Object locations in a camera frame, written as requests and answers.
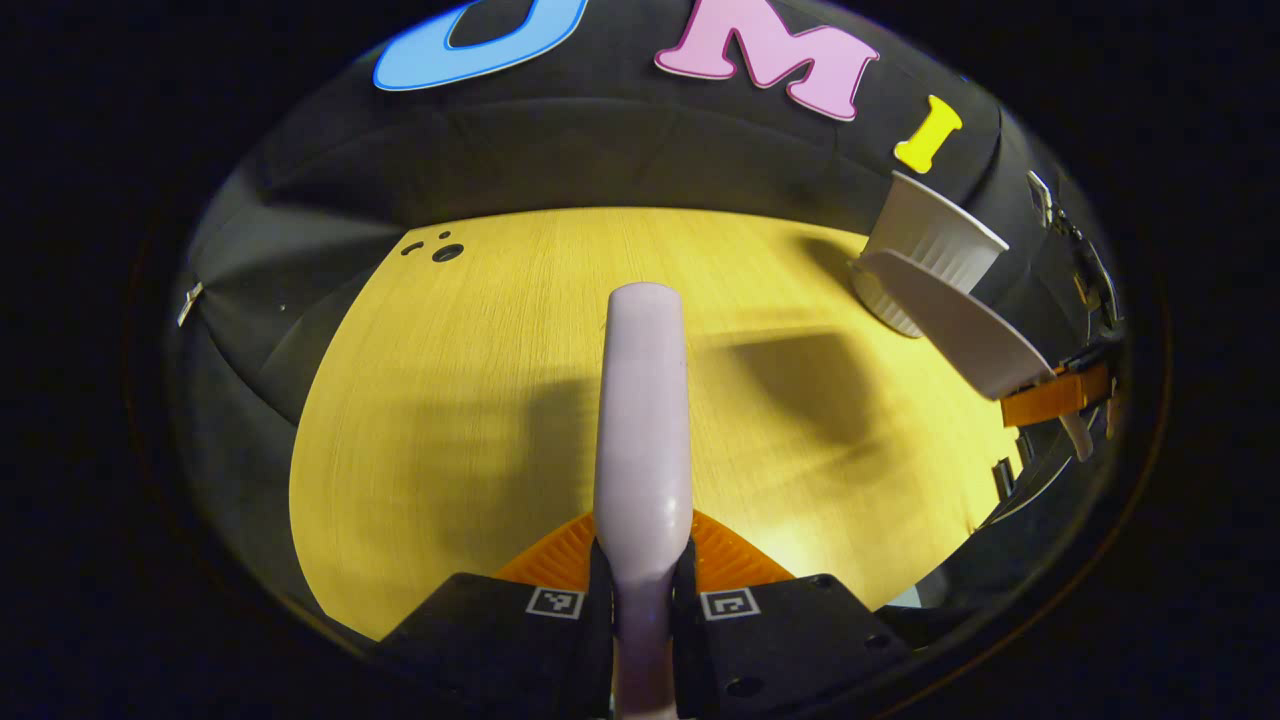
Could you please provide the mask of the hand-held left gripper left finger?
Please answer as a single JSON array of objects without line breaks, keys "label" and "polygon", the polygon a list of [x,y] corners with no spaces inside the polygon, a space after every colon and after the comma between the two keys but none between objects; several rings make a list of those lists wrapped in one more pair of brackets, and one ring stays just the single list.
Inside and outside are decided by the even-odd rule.
[{"label": "hand-held left gripper left finger", "polygon": [[463,720],[609,720],[614,587],[590,514],[495,575],[460,571],[376,647]]}]

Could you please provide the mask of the pale purple small broom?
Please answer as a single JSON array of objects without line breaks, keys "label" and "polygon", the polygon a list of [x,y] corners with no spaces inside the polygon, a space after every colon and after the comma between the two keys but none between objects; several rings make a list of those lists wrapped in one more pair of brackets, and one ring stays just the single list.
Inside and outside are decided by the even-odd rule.
[{"label": "pale purple small broom", "polygon": [[680,295],[608,299],[593,516],[614,587],[617,720],[677,720],[669,605],[692,528],[689,369]]}]

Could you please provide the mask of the grey ribbed garbage bin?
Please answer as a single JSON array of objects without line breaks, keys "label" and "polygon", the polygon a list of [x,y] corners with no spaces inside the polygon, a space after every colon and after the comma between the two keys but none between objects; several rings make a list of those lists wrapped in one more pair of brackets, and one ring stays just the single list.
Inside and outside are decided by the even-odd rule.
[{"label": "grey ribbed garbage bin", "polygon": [[942,193],[900,170],[892,172],[888,195],[868,241],[850,263],[851,287],[855,299],[874,319],[915,340],[924,337],[919,327],[873,275],[854,266],[863,252],[881,250],[901,252],[975,299],[972,291],[1009,245]]}]

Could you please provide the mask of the wooden desktop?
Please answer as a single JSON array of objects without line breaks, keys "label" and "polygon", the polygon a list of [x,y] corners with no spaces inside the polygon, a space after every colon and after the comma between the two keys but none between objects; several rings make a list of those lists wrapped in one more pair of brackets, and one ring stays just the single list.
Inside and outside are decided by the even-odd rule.
[{"label": "wooden desktop", "polygon": [[598,208],[404,234],[330,342],[292,454],[308,588],[379,641],[457,571],[492,574],[593,505],[605,311],[684,301],[694,506],[870,609],[936,569],[1021,469],[1018,432],[847,288],[861,234]]}]

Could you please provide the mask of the pale purple dustpan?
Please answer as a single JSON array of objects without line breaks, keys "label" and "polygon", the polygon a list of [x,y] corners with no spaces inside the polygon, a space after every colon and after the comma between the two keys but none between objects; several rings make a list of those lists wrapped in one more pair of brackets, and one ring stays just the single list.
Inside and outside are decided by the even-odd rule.
[{"label": "pale purple dustpan", "polygon": [[854,266],[873,275],[952,369],[987,400],[1011,398],[1055,377],[1019,331],[920,263],[881,250],[863,252]]}]

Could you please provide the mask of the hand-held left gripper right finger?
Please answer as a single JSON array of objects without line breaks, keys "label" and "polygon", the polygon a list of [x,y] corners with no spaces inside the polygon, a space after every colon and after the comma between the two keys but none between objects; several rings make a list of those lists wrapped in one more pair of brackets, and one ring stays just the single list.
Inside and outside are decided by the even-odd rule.
[{"label": "hand-held left gripper right finger", "polygon": [[795,577],[704,512],[673,582],[680,720],[799,720],[911,656],[841,580]]}]

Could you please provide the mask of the black backdrop cloth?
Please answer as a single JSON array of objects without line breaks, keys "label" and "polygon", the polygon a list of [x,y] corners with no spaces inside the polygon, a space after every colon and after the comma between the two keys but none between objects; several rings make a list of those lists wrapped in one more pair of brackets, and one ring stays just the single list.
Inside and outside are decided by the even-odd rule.
[{"label": "black backdrop cloth", "polygon": [[1034,219],[1034,172],[1108,260],[1094,209],[1030,124],[978,85],[849,10],[772,0],[887,51],[840,124],[769,95],[663,79],[652,64],[692,0],[588,0],[557,49],[509,70],[407,92],[374,86],[376,51],[316,90],[237,163],[201,213],[179,278],[204,295],[169,337],[175,438],[192,491],[257,579],[323,611],[285,536],[285,456],[339,320],[407,229],[512,211],[657,206],[868,231],[890,187],[887,142],[910,85],[977,113],[932,187],[1011,245],[978,282],[1051,360],[1097,325],[1068,291],[1064,238]]}]

